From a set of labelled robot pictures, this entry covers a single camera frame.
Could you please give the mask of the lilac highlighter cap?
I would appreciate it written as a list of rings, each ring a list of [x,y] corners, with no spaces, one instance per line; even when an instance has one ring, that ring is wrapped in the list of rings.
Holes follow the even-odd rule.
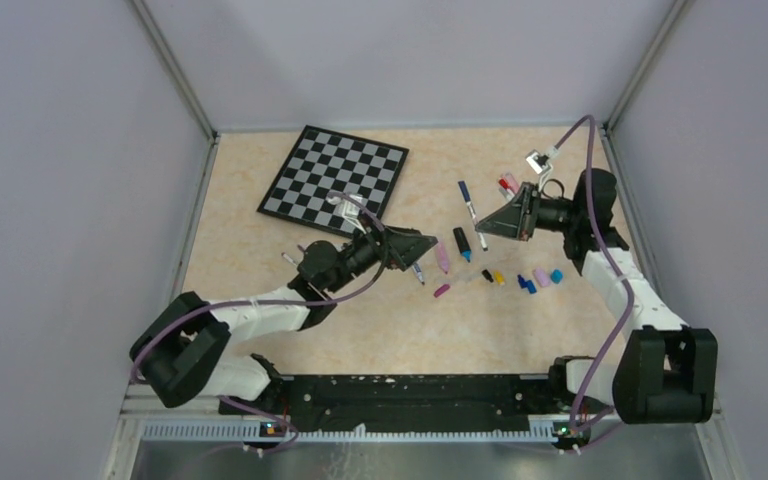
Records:
[[[552,284],[552,280],[550,278],[549,273],[543,268],[535,268],[533,270],[533,276],[536,283],[541,288],[546,288]]]

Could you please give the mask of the light blue highlighter cap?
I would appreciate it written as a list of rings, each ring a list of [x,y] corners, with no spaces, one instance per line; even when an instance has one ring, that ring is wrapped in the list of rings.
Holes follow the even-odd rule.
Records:
[[[558,270],[558,269],[555,269],[555,270],[553,270],[553,271],[550,273],[550,280],[551,280],[551,281],[552,281],[554,284],[559,284],[559,283],[561,283],[561,282],[562,282],[562,280],[563,280],[563,273],[562,273],[560,270]]]

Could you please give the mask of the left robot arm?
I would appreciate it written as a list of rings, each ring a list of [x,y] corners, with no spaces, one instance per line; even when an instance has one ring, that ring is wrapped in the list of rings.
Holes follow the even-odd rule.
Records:
[[[279,375],[251,354],[229,348],[277,332],[321,324],[349,295],[338,292],[369,269],[412,269],[438,240],[414,229],[386,226],[355,233],[342,247],[319,240],[308,245],[286,285],[254,297],[226,301],[179,294],[133,343],[132,375],[142,378],[167,408],[199,395],[243,400],[257,413],[279,404]]]

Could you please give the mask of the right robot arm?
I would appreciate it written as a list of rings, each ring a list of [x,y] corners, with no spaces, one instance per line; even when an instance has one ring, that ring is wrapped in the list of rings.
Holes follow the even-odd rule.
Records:
[[[616,199],[615,176],[586,169],[572,198],[546,198],[537,185],[523,183],[476,229],[517,241],[537,230],[561,234],[566,257],[616,319],[606,341],[624,339],[619,362],[606,362],[606,349],[557,359],[557,378],[546,385],[554,409],[578,415],[592,399],[626,424],[704,423],[714,412],[718,341],[667,307],[641,273],[612,225]]]

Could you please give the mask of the white marker blue cap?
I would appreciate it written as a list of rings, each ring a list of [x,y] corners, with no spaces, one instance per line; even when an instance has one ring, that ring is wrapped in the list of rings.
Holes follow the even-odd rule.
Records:
[[[412,269],[413,269],[413,272],[414,272],[417,280],[420,282],[420,284],[421,285],[425,285],[426,281],[425,281],[424,273],[423,273],[421,267],[419,266],[419,264],[418,263],[414,263],[412,265]]]

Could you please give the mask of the black highlighter blue cap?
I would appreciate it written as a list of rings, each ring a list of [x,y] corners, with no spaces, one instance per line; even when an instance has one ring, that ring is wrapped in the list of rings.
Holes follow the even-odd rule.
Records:
[[[467,239],[466,233],[462,227],[455,227],[452,230],[459,254],[465,259],[467,263],[472,259],[472,248]]]

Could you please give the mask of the lilac highlighter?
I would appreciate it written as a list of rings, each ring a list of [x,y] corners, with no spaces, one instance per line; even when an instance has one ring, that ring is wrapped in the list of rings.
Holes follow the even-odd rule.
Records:
[[[437,266],[445,275],[447,275],[450,272],[450,260],[443,241],[437,241],[434,247],[434,255]]]

